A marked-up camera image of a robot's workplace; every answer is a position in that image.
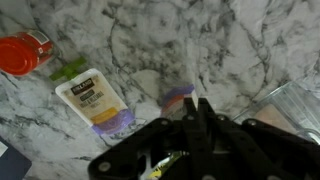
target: bottle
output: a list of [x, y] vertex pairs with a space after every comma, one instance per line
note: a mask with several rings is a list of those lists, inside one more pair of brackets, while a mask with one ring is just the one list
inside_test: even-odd
[[0, 69], [22, 76], [53, 57], [53, 43], [38, 30], [27, 30], [0, 39]]
[[50, 76], [53, 81], [63, 76], [68, 79], [56, 87], [56, 94], [97, 134], [115, 134], [135, 117], [101, 72], [96, 69], [77, 72], [85, 62], [79, 58]]

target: tube cap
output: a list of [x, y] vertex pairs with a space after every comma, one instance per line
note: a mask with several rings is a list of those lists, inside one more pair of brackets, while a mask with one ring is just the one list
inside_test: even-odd
[[66, 76], [68, 80], [71, 80], [79, 75], [79, 72], [77, 71], [77, 69], [85, 63], [86, 63], [86, 60], [83, 57], [80, 57], [75, 61], [65, 65], [64, 67], [59, 69], [57, 72], [50, 75], [49, 78], [52, 81], [55, 81]]

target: yellow object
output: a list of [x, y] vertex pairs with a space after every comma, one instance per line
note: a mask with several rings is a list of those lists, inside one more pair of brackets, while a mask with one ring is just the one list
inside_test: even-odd
[[159, 167], [157, 167], [149, 176], [149, 179], [152, 179], [152, 178], [159, 178], [162, 174], [161, 174], [161, 168], [163, 167], [164, 165], [161, 165]]
[[117, 114], [118, 114], [118, 111], [116, 110], [116, 108], [112, 107], [112, 108], [109, 108], [108, 110], [104, 111], [101, 114], [93, 116], [91, 118], [91, 121], [93, 122], [93, 124], [99, 124], [99, 123], [104, 122], [106, 119], [111, 119], [113, 116], [115, 116]]

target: clear plastic container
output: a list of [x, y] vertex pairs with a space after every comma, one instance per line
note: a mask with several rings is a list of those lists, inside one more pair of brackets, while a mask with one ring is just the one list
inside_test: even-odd
[[290, 82], [234, 118], [242, 123], [255, 118], [320, 144], [320, 100]]

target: plastic container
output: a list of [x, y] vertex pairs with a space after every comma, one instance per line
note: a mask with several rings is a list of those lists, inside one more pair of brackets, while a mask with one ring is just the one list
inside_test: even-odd
[[22, 76], [53, 57], [53, 43], [38, 30], [27, 30], [0, 39], [0, 69]]
[[320, 144], [320, 100], [298, 84], [290, 82], [238, 115], [242, 123], [255, 118]]

